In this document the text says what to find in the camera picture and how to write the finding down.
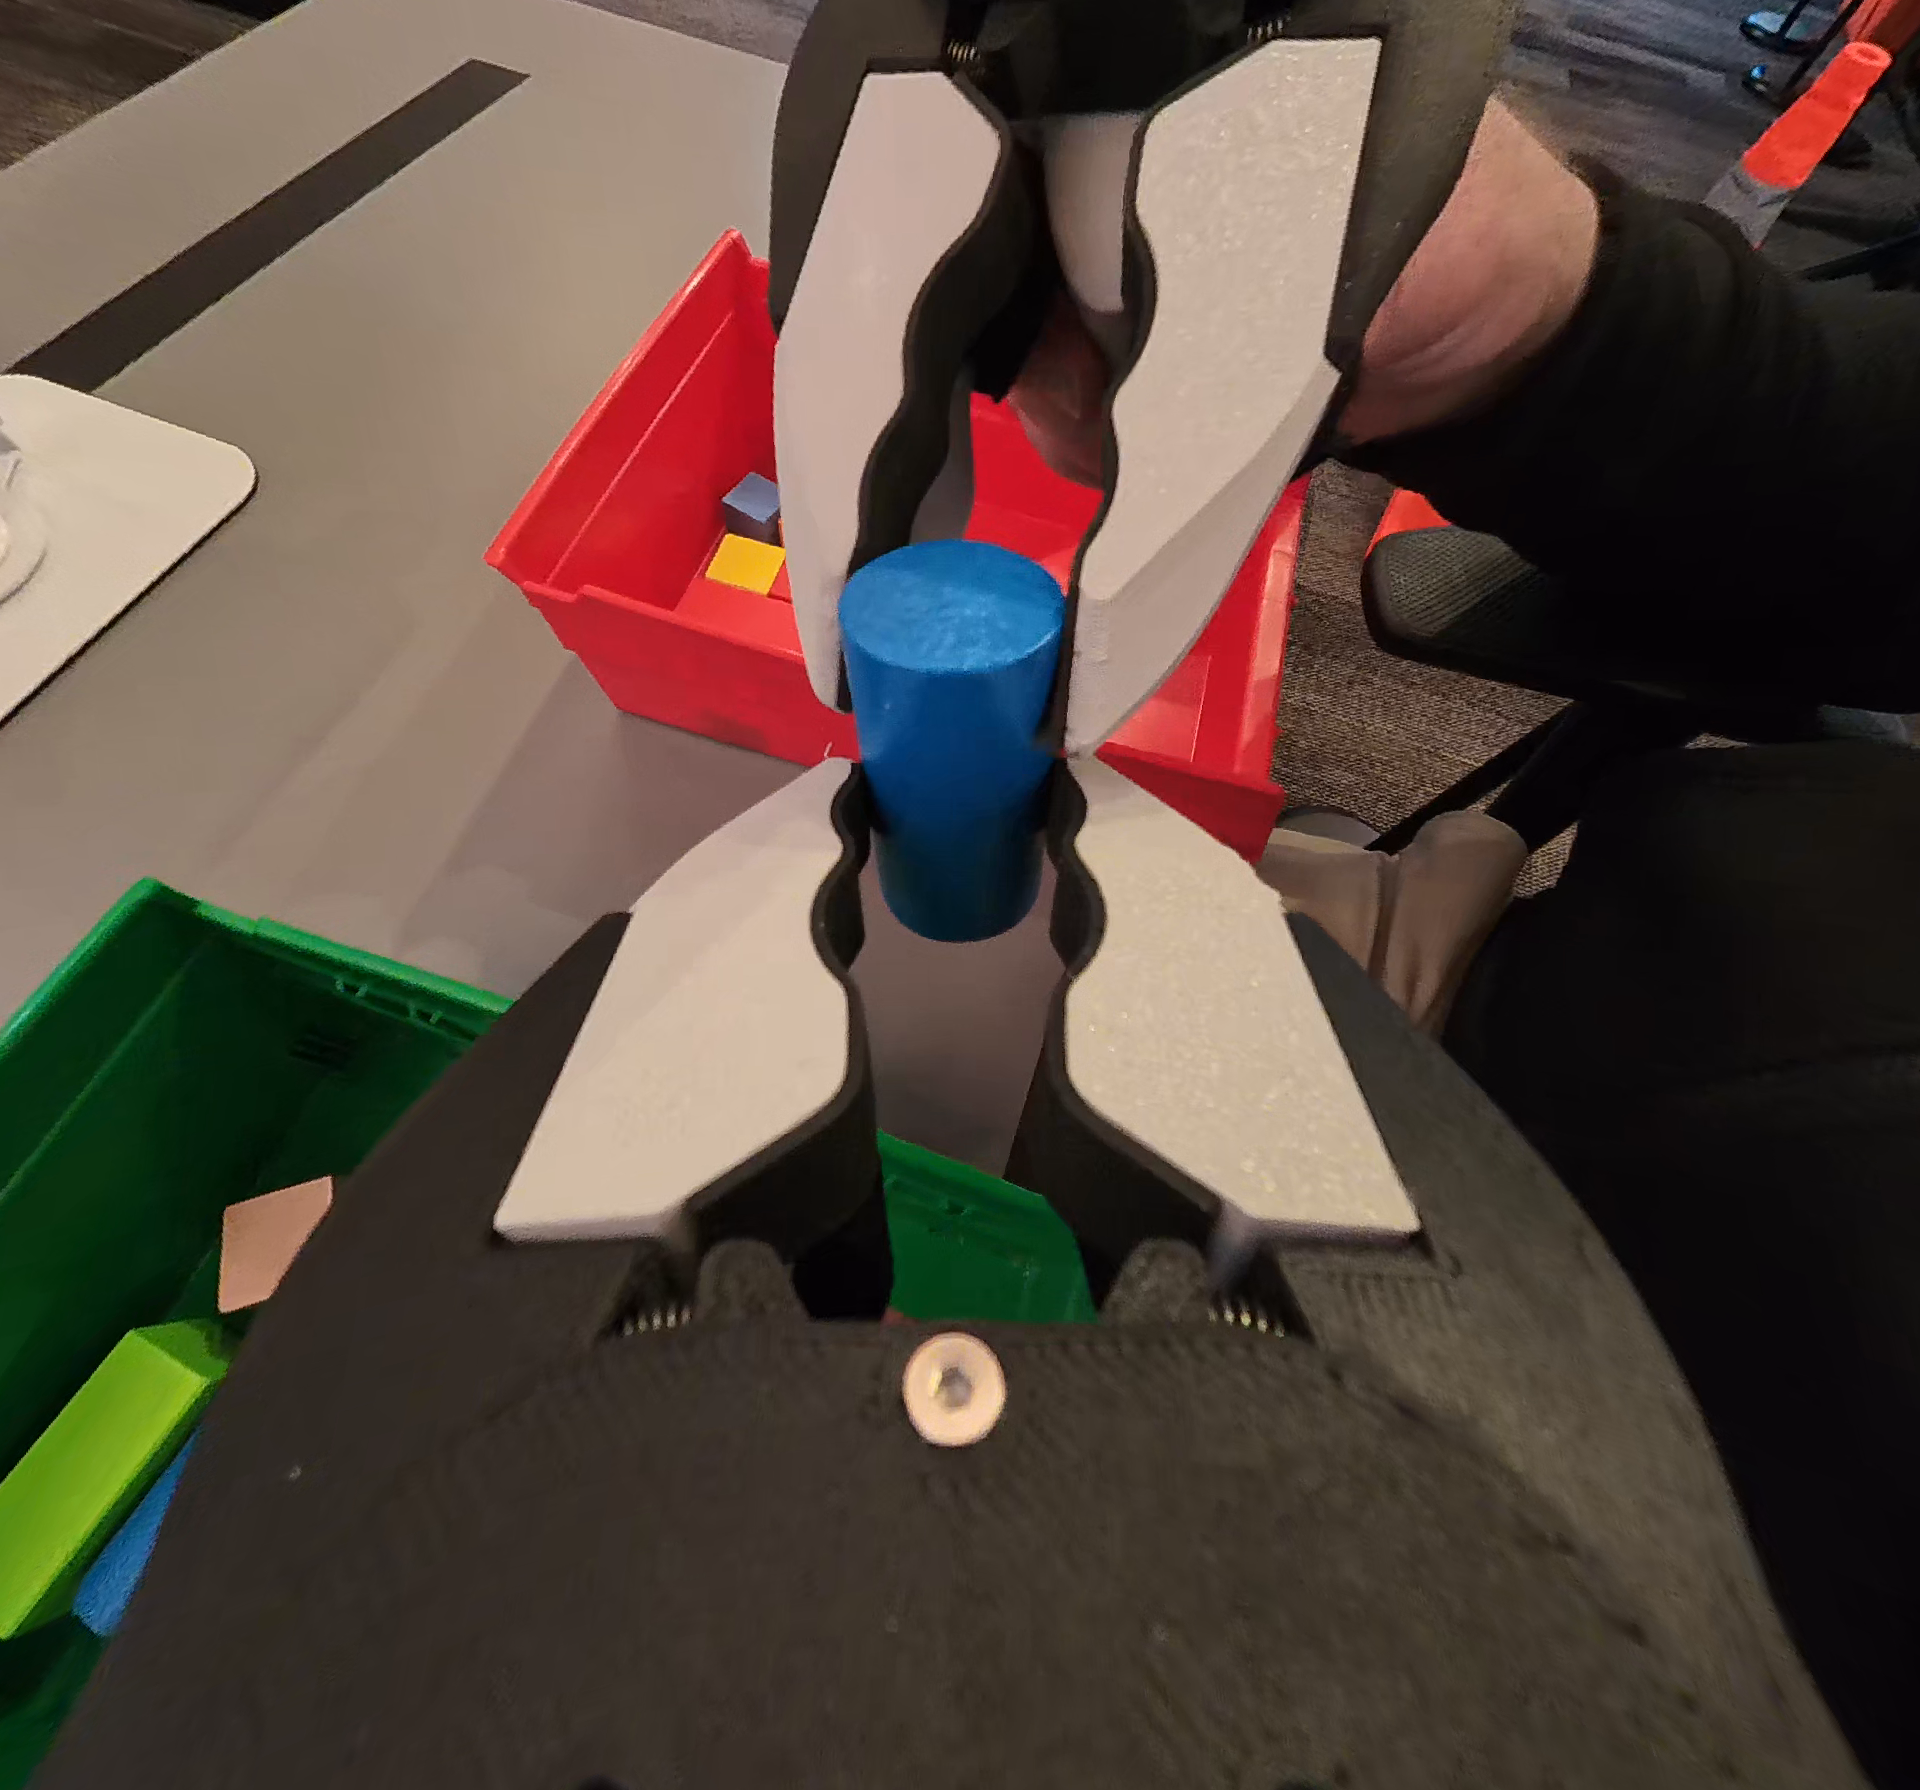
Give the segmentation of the blue cylinder block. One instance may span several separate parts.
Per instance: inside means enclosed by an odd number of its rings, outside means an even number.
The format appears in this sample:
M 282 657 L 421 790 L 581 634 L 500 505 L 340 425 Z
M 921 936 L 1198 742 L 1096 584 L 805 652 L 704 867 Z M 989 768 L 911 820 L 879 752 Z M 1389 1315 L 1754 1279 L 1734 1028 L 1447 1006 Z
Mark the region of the blue cylinder block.
M 879 884 L 927 940 L 996 937 L 1041 892 L 1064 619 L 1047 568 L 967 537 L 882 553 L 840 594 Z

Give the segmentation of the person's tan trousers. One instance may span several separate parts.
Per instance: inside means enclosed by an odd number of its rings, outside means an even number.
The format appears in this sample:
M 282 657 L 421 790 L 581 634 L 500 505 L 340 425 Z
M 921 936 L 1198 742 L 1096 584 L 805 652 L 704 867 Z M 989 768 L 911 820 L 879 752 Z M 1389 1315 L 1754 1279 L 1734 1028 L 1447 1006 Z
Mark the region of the person's tan trousers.
M 1447 812 L 1389 851 L 1276 827 L 1261 879 L 1306 913 L 1404 1012 L 1439 1036 L 1516 897 L 1530 851 L 1484 812 Z

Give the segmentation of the person's right forearm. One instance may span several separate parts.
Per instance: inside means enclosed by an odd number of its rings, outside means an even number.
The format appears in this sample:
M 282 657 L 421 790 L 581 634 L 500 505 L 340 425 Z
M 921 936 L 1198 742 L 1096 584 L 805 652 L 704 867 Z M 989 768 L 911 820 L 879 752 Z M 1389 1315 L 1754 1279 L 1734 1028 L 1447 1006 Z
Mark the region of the person's right forearm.
M 1568 323 L 1452 422 L 1346 460 L 1498 537 L 1649 650 L 1916 714 L 1918 295 L 1810 281 L 1596 170 Z

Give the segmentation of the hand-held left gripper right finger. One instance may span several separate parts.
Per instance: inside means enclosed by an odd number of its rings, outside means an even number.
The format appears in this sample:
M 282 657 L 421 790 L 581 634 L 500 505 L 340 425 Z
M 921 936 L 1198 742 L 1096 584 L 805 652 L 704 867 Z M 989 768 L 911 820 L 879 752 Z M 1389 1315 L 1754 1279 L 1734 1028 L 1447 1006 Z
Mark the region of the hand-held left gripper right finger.
M 1049 812 L 1047 1199 L 1101 1287 L 1145 1243 L 1234 1287 L 1287 1247 L 1407 1250 L 1423 1218 L 1284 902 L 1099 758 Z

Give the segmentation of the green plastic bin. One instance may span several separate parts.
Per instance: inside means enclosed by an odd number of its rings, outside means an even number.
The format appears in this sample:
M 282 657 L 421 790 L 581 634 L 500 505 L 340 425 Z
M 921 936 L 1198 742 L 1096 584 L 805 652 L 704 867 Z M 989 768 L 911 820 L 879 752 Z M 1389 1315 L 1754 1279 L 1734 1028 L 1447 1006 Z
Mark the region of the green plastic bin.
M 219 1315 L 229 1204 L 345 1178 L 511 1007 L 481 986 L 135 884 L 3 1045 L 3 1467 L 122 1335 Z M 1036 1194 L 879 1136 L 909 1315 L 1092 1321 Z M 3 1780 L 27 1785 L 104 1642 L 4 1640 Z

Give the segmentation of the person's right hand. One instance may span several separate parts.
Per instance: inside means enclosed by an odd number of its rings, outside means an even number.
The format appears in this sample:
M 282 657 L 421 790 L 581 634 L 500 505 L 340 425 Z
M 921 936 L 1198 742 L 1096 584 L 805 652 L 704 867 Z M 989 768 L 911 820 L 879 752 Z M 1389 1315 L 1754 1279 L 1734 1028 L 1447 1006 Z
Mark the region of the person's right hand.
M 1596 188 L 1493 98 L 1363 339 L 1342 442 L 1430 432 L 1491 404 L 1573 319 L 1599 248 Z

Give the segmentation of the green long block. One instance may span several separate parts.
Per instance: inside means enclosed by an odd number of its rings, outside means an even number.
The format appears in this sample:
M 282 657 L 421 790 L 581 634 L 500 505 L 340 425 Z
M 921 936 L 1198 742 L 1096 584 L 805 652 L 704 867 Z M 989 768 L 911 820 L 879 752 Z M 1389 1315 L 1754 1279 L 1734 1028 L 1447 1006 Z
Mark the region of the green long block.
M 3 1482 L 3 1638 L 70 1609 L 87 1570 L 178 1455 L 229 1373 L 219 1320 L 124 1333 Z

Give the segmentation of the orange grey reflective cloth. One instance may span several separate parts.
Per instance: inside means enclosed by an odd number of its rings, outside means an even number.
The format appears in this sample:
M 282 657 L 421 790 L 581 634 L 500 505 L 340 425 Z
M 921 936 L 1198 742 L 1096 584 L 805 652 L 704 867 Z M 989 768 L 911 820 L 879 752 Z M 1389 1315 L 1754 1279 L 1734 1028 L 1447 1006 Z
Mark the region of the orange grey reflective cloth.
M 1918 0 L 1842 0 L 1810 79 L 1789 85 L 1782 111 L 1704 193 L 1704 208 L 1763 246 L 1789 201 L 1833 159 L 1842 133 L 1916 41 Z

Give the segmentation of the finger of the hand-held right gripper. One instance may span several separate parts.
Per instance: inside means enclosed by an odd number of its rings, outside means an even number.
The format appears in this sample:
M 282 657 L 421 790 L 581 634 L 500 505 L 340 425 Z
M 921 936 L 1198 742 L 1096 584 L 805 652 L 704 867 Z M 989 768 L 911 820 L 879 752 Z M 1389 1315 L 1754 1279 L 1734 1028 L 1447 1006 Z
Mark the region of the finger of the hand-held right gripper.
M 840 600 L 861 492 L 909 398 L 914 306 L 978 217 L 1002 132 L 943 72 L 861 82 L 779 331 L 775 432 L 788 595 L 814 695 L 840 710 Z
M 1127 208 L 1145 335 L 1074 574 L 1068 753 L 1105 743 L 1189 653 L 1330 410 L 1379 68 L 1372 35 L 1271 40 L 1145 122 Z

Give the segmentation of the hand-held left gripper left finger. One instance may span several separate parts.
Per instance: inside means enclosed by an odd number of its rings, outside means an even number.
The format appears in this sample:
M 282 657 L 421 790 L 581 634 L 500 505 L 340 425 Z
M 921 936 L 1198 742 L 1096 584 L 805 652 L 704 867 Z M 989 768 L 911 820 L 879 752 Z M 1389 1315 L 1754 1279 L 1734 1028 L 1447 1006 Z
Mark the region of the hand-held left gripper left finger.
M 493 1215 L 512 1243 L 825 1243 L 879 1185 L 861 772 L 805 770 L 635 902 Z

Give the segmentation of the red plastic bin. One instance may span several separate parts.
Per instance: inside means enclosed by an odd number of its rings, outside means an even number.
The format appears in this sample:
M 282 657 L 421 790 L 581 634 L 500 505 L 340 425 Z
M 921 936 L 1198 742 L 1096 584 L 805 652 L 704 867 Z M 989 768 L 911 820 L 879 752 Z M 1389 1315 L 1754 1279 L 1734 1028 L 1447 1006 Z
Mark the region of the red plastic bin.
M 725 492 L 775 477 L 767 262 L 738 230 L 703 256 L 579 417 L 489 564 L 625 714 L 772 758 L 854 758 L 810 685 L 788 580 L 719 570 Z M 1272 508 L 1201 641 L 1103 746 L 1107 764 L 1256 859 L 1275 773 L 1308 483 Z

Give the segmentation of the white table mat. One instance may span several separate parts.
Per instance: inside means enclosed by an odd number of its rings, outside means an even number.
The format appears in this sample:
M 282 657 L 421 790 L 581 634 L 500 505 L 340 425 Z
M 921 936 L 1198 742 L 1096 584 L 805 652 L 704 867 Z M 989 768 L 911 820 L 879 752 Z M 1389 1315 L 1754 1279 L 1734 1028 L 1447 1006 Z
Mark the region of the white table mat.
M 3 715 L 11 719 L 254 494 L 219 438 L 3 376 Z

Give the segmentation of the pink diamond block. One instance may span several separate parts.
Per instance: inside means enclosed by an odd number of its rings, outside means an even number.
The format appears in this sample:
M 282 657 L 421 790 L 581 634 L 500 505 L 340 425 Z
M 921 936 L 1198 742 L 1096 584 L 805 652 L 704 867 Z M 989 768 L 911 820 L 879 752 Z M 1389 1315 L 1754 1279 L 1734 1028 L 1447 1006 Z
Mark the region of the pink diamond block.
M 339 1190 L 332 1175 L 231 1202 L 223 1210 L 217 1311 L 223 1318 L 252 1311 L 273 1300 L 294 1260 L 325 1224 Z

